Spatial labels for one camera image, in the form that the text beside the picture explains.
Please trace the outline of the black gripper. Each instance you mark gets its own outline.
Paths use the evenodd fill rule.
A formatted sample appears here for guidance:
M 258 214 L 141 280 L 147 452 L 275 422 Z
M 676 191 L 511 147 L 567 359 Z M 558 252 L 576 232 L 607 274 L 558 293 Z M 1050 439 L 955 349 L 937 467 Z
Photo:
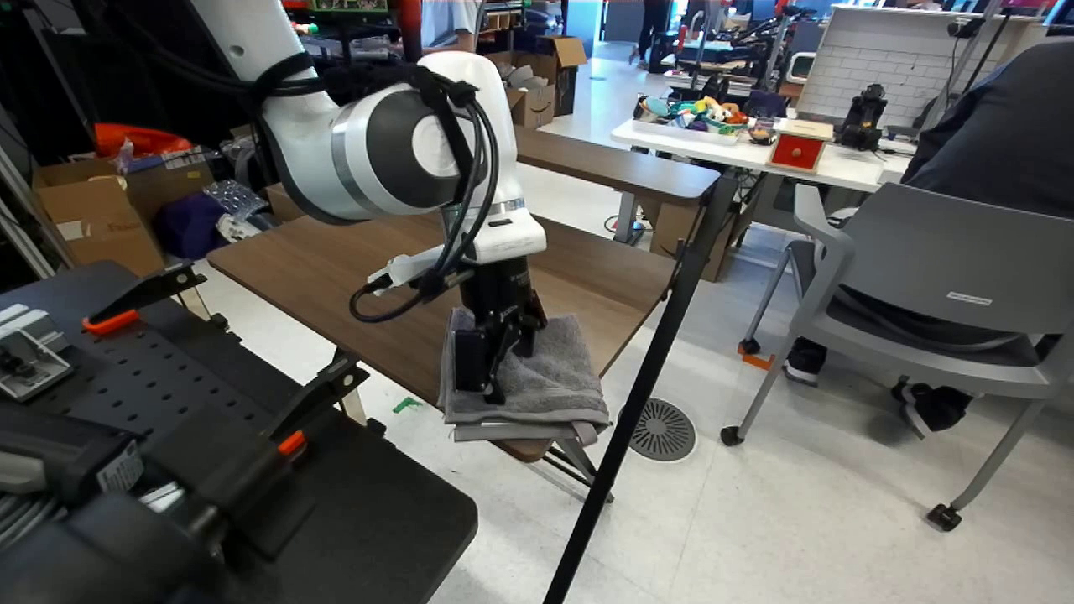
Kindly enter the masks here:
M 461 330 L 452 342 L 456 384 L 500 407 L 500 367 L 506 353 L 533 353 L 533 335 L 546 324 L 546 313 L 524 258 L 477 264 L 461 293 L 475 315 L 475 330 Z

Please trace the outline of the black perforated robot base table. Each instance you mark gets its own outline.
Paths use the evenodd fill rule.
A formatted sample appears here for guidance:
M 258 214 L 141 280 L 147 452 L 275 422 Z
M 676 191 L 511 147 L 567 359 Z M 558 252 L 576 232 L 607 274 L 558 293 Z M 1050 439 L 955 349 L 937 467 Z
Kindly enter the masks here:
M 189 308 L 86 335 L 136 277 L 101 263 L 5 294 L 0 604 L 425 604 L 477 503 L 339 401 L 297 467 L 313 516 L 254 553 L 195 478 L 231 422 L 270 433 L 307 382 Z

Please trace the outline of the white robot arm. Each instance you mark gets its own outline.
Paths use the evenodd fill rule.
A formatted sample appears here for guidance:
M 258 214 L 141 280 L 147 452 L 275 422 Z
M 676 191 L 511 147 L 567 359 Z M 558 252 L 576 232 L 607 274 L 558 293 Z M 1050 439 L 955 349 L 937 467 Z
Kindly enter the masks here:
M 475 49 L 349 68 L 352 101 L 301 48 L 279 0 L 193 0 L 244 87 L 290 195 L 322 222 L 440 214 L 442 242 L 388 258 L 349 298 L 358 323 L 393 323 L 445 287 L 451 388 L 506 400 L 505 367 L 546 324 L 528 258 L 546 248 L 518 182 L 518 133 L 500 71 Z

